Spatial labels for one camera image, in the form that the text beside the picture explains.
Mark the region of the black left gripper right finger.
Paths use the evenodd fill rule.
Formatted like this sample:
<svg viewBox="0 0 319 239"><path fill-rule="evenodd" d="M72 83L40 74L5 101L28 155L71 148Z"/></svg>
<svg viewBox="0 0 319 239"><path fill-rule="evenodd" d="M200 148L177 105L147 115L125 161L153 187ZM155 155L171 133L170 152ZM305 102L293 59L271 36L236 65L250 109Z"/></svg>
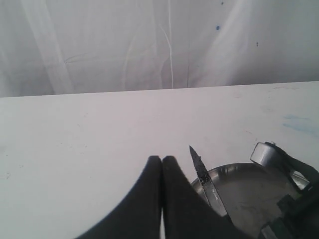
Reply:
<svg viewBox="0 0 319 239"><path fill-rule="evenodd" d="M200 198L173 156L162 160L162 209L167 239L249 238Z"/></svg>

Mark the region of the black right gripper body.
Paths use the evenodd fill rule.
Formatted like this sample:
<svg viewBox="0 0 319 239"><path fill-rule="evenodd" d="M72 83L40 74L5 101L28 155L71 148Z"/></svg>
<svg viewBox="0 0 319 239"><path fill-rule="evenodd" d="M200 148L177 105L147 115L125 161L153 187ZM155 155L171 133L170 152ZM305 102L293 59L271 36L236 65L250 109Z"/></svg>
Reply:
<svg viewBox="0 0 319 239"><path fill-rule="evenodd" d="M281 215L261 228L260 239L317 239L319 237L319 173L296 160L285 161L285 169L301 173L309 184L294 199L285 195L277 206Z"/></svg>

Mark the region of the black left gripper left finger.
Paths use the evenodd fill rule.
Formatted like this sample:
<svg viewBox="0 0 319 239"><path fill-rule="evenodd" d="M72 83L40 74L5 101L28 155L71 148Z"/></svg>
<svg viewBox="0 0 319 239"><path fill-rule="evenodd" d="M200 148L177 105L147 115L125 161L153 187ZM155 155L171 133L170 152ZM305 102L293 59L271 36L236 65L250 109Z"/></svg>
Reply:
<svg viewBox="0 0 319 239"><path fill-rule="evenodd" d="M119 203L80 239L159 239L162 163L150 156L138 180Z"/></svg>

